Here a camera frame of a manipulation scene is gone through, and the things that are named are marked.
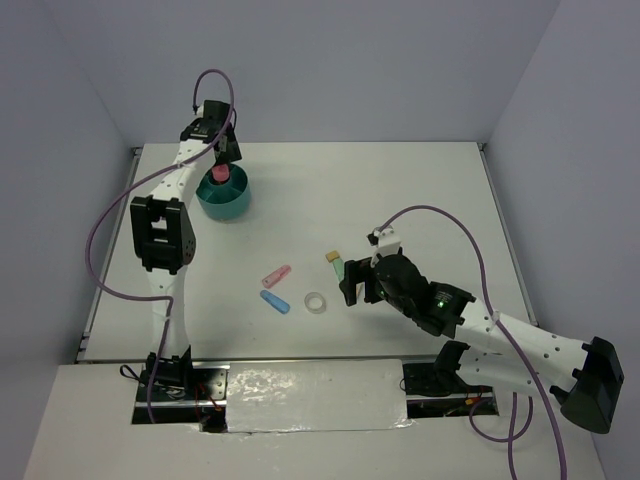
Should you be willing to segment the clear tape roll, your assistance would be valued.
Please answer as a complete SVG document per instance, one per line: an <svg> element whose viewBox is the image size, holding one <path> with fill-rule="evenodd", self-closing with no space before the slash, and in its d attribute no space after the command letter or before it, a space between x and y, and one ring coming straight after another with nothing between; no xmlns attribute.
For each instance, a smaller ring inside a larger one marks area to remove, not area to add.
<svg viewBox="0 0 640 480"><path fill-rule="evenodd" d="M304 298L304 305L312 314L322 314L326 311L326 299L319 292L309 292Z"/></svg>

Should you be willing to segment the yellow small eraser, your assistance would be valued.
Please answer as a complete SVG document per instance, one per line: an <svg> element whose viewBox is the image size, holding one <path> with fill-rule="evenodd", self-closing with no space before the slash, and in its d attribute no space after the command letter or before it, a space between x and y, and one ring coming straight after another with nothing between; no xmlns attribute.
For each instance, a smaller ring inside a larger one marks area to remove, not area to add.
<svg viewBox="0 0 640 480"><path fill-rule="evenodd" d="M328 252L325 255L328 262L332 262L340 257L340 254L337 251Z"/></svg>

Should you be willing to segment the blue highlighter pen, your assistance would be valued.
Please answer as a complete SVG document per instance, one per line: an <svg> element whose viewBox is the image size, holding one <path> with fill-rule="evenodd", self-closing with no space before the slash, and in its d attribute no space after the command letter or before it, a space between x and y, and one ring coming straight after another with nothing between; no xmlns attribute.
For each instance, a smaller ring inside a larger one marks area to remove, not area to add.
<svg viewBox="0 0 640 480"><path fill-rule="evenodd" d="M260 297L281 314L287 314L290 311L290 305L269 290L261 290Z"/></svg>

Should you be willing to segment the green highlighter pen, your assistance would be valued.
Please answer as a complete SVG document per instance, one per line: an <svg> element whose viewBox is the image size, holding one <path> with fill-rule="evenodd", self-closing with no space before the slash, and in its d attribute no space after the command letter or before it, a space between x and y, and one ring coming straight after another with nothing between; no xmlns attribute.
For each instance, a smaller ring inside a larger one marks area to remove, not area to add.
<svg viewBox="0 0 640 480"><path fill-rule="evenodd" d="M334 268L334 272L336 274L338 281L341 282L345 277L344 261L340 257L338 257L338 258L335 258L331 262L331 264Z"/></svg>

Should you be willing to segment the pink-capped crayon bottle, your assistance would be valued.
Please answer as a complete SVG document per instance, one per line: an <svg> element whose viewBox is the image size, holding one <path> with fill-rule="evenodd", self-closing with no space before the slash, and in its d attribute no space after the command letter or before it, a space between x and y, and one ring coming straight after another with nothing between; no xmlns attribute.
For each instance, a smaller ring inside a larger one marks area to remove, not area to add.
<svg viewBox="0 0 640 480"><path fill-rule="evenodd" d="M216 165L211 169L212 184L214 186L226 184L230 176L231 172L228 164Z"/></svg>

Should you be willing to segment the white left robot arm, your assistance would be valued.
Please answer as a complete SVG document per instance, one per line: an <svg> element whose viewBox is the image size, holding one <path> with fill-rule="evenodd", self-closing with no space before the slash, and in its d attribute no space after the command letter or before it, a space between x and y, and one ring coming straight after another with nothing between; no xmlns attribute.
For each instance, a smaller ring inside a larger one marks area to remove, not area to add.
<svg viewBox="0 0 640 480"><path fill-rule="evenodd" d="M196 253L188 208L206 173L241 159L231 117L229 104L204 101L181 132L172 170L149 194L130 202L134 252L154 298L145 376L175 399L189 396L196 385L184 315L185 277Z"/></svg>

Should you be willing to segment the silver foil sheet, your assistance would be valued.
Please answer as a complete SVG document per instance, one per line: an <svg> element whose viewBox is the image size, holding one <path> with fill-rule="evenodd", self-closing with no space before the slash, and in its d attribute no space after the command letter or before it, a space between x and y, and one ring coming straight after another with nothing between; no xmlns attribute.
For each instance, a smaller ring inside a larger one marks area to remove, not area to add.
<svg viewBox="0 0 640 480"><path fill-rule="evenodd" d="M234 363L231 433L375 431L411 424L397 359Z"/></svg>

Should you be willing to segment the teal round compartment organizer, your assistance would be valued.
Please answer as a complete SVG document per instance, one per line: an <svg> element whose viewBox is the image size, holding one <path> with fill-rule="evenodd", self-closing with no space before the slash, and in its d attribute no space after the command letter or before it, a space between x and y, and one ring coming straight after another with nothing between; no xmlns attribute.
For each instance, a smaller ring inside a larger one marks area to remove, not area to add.
<svg viewBox="0 0 640 480"><path fill-rule="evenodd" d="M205 214L215 221L234 220L249 208L251 190L244 169L230 164L229 178L220 183L209 170L201 179L196 197Z"/></svg>

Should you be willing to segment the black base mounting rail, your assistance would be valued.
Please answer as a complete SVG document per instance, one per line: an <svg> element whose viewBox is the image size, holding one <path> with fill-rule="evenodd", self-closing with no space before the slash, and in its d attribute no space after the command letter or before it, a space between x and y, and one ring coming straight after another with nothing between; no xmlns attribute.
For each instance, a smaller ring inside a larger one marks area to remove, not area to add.
<svg viewBox="0 0 640 480"><path fill-rule="evenodd" d="M430 360L199 362L190 387L136 389L134 425L206 433L369 432L421 419L495 416L491 388L443 387Z"/></svg>

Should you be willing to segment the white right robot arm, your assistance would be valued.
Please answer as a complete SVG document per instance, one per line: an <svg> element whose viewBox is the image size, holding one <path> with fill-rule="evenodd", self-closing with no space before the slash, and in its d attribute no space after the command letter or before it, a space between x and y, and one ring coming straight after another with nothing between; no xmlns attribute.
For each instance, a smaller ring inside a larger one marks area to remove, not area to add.
<svg viewBox="0 0 640 480"><path fill-rule="evenodd" d="M404 255L349 260L340 289L349 306L363 285L369 304L384 301L421 330L446 342L436 357L436 383L446 391L491 386L556 400L573 424L610 431L624 382L614 345L600 337L562 337L504 315L492 321L484 302L428 280Z"/></svg>

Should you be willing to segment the pink highlighter pen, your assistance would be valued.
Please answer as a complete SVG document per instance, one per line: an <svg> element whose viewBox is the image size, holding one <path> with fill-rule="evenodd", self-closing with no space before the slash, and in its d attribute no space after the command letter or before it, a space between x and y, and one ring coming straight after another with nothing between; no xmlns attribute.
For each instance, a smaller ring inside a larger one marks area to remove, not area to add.
<svg viewBox="0 0 640 480"><path fill-rule="evenodd" d="M283 280L290 272L290 265L282 265L273 272L269 273L265 278L263 278L261 283L265 289L271 289L273 286Z"/></svg>

